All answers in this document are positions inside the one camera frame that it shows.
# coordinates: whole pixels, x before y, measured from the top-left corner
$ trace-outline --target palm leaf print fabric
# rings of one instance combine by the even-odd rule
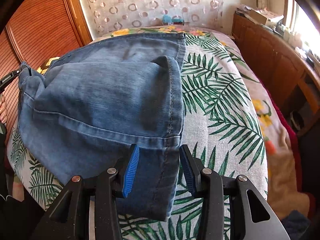
[[[181,32],[178,27],[135,28],[114,32],[103,38],[140,32]],[[210,33],[186,33],[187,52],[181,71],[185,123],[183,143],[205,167],[220,175],[235,178],[245,174],[267,197],[265,145],[247,88],[225,47]],[[55,177],[23,146],[17,124],[8,148],[11,166],[34,199],[47,209],[62,189]],[[224,238],[229,239],[230,212],[224,198]],[[124,239],[191,240],[196,239],[202,199],[188,192],[182,167],[171,217],[155,221],[119,215]]]

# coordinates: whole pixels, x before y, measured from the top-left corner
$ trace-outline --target blue denim jeans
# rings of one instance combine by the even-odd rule
[[[117,199],[118,212],[165,220],[179,166],[184,55],[183,33],[142,33],[76,49],[44,76],[24,69],[18,112],[24,145],[66,184],[112,167],[136,143],[136,177],[129,196]]]

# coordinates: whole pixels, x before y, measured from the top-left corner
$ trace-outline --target metal screw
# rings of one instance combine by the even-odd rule
[[[204,168],[204,169],[202,170],[202,172],[203,172],[204,174],[211,174],[211,173],[212,173],[212,170],[209,169],[209,168]]]
[[[244,176],[244,175],[240,175],[240,176],[238,177],[238,179],[239,179],[239,181],[242,181],[242,182],[245,182],[245,181],[248,180],[248,178],[247,178],[246,176]]]
[[[80,176],[79,175],[76,175],[76,176],[72,177],[72,181],[73,182],[78,182],[79,180],[80,180]]]
[[[115,168],[109,168],[108,170],[107,170],[107,173],[109,173],[109,174],[115,174],[116,173],[116,169]]]

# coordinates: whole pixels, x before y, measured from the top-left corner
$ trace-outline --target wooden door frame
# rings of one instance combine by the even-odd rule
[[[63,2],[79,45],[82,47],[89,44],[92,41],[92,37],[82,11],[80,0],[63,0]]]

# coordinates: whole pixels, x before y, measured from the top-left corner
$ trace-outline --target blue ribbed rubber pad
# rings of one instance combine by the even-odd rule
[[[183,174],[186,180],[188,190],[191,193],[191,195],[194,196],[196,194],[195,176],[193,175],[186,153],[182,148],[180,148],[179,152],[180,152],[180,162],[183,168]]]
[[[139,154],[140,154],[140,150],[139,150],[139,147],[136,145],[131,154],[127,169],[124,173],[123,188],[122,188],[122,194],[124,197],[127,197],[131,192],[134,176],[136,175],[136,170],[139,162]]]

